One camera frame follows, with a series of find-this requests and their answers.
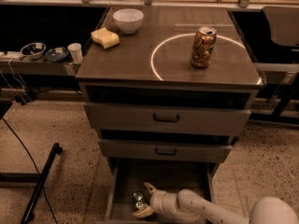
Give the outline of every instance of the white device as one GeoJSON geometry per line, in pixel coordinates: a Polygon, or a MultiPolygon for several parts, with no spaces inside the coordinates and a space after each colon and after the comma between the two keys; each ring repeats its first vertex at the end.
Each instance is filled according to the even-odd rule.
{"type": "Polygon", "coordinates": [[[199,223],[199,217],[204,217],[213,224],[299,224],[298,216],[292,208],[279,198],[261,198],[253,205],[249,218],[246,218],[211,203],[188,189],[176,194],[158,190],[150,183],[144,185],[151,194],[150,205],[134,212],[136,217],[146,217],[155,212],[179,223],[199,223]]]}
{"type": "Polygon", "coordinates": [[[23,55],[18,51],[8,51],[7,54],[4,52],[0,52],[0,59],[3,60],[10,60],[10,59],[16,59],[21,60],[23,58],[23,55]]]}

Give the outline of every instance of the white bowl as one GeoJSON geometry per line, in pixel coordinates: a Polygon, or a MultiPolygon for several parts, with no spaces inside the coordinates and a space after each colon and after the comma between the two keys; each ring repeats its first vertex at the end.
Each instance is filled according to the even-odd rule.
{"type": "Polygon", "coordinates": [[[133,34],[142,24],[143,12],[132,8],[121,9],[113,13],[113,19],[122,32],[133,34]]]}
{"type": "Polygon", "coordinates": [[[26,45],[21,49],[21,54],[25,57],[29,57],[32,60],[37,60],[44,55],[46,45],[41,42],[34,42],[26,45]]]}

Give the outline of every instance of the small white cup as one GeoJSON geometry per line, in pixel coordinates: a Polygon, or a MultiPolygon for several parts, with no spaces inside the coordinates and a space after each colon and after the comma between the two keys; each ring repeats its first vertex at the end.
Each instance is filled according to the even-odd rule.
{"type": "Polygon", "coordinates": [[[72,58],[75,63],[81,63],[83,61],[81,44],[72,43],[67,48],[68,48],[69,52],[71,53],[72,58]]]}

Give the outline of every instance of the cabinet top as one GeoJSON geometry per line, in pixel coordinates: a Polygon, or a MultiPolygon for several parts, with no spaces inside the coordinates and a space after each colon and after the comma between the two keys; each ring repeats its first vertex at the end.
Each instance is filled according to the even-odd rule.
{"type": "Polygon", "coordinates": [[[223,7],[136,7],[144,13],[141,28],[120,32],[111,7],[102,27],[117,33],[120,44],[103,49],[93,43],[76,79],[81,82],[166,82],[196,86],[259,89],[263,83],[232,20],[223,7]],[[217,30],[208,68],[191,65],[195,33],[201,26],[217,30]]]}

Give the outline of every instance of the yellow sponge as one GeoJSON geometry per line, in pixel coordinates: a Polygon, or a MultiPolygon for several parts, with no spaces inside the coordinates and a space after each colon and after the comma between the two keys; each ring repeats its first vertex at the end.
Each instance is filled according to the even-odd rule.
{"type": "Polygon", "coordinates": [[[119,36],[107,30],[106,27],[92,32],[92,39],[94,42],[101,44],[104,49],[111,48],[120,43],[119,36]]]}

